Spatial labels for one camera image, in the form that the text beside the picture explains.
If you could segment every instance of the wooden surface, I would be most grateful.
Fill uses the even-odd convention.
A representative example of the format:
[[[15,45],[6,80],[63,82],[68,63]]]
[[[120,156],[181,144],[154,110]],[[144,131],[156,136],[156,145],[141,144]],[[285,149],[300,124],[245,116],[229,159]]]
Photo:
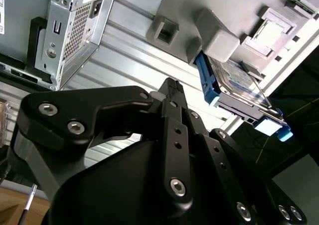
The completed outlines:
[[[0,224],[17,225],[23,212],[23,205],[16,205],[0,212]],[[23,221],[23,225],[41,225],[43,216],[29,209]]]
[[[9,189],[0,188],[0,211],[6,210],[16,205],[23,205],[28,199],[28,195],[18,193]],[[50,203],[46,200],[33,198],[31,207],[35,213],[44,216],[50,207]]]

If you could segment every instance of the blue plastic tab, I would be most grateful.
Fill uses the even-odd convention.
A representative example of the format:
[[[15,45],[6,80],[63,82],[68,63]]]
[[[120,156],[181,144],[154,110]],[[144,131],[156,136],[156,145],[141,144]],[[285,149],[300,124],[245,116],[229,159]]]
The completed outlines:
[[[254,125],[254,129],[266,134],[268,136],[272,136],[283,126],[268,117],[263,117],[256,125]]]
[[[214,83],[216,84],[216,78],[213,74],[209,73],[209,70],[207,68],[211,65],[206,64],[202,52],[197,56],[195,63],[198,67],[201,87],[204,93],[204,99],[210,106],[214,106],[219,99],[220,91],[217,92],[219,88],[214,88],[213,86]]]
[[[278,112],[280,113],[281,116],[283,116],[283,112],[278,109]],[[277,131],[277,138],[281,141],[287,141],[289,138],[291,138],[294,134],[291,132],[291,128],[289,127],[289,125],[286,125],[284,127],[282,127],[281,129],[279,129]]]

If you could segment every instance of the metal rack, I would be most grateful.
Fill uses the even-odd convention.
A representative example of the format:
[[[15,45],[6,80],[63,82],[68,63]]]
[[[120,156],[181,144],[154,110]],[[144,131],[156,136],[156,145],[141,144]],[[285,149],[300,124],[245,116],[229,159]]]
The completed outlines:
[[[203,98],[197,69],[147,43],[146,34],[161,1],[114,0],[100,48],[62,89],[138,85],[150,92],[158,90],[169,76],[184,86],[189,107],[199,113],[207,129],[221,128],[231,134],[242,121],[223,109],[209,107]],[[282,59],[272,61],[263,71],[266,77],[260,86],[266,95],[271,94],[319,44],[319,20],[310,20],[297,36],[300,39],[291,45],[289,51],[282,52]],[[7,96],[10,102],[17,105],[27,94],[3,86],[0,85],[0,97]],[[9,135],[14,121],[8,123]],[[131,143],[126,141],[118,145],[98,146],[88,152],[88,165]]]

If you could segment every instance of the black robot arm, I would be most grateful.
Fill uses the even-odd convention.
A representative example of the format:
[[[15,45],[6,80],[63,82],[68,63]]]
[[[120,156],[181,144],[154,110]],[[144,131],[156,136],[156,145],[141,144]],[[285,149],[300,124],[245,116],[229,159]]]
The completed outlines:
[[[142,134],[85,169],[85,151]],[[307,224],[297,205],[231,137],[210,133],[168,78],[135,87],[25,97],[9,162],[51,201],[43,224]]]

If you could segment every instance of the ventilation grille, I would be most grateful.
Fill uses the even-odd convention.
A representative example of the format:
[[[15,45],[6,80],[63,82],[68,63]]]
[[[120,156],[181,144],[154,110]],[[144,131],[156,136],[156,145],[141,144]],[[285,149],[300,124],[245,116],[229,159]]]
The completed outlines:
[[[66,44],[64,53],[63,53],[63,60],[68,59],[73,54],[77,52],[80,48],[81,44],[83,43],[83,34],[85,29],[86,20],[89,16],[91,8],[91,3],[85,4],[76,10],[73,28],[70,35],[70,41]]]

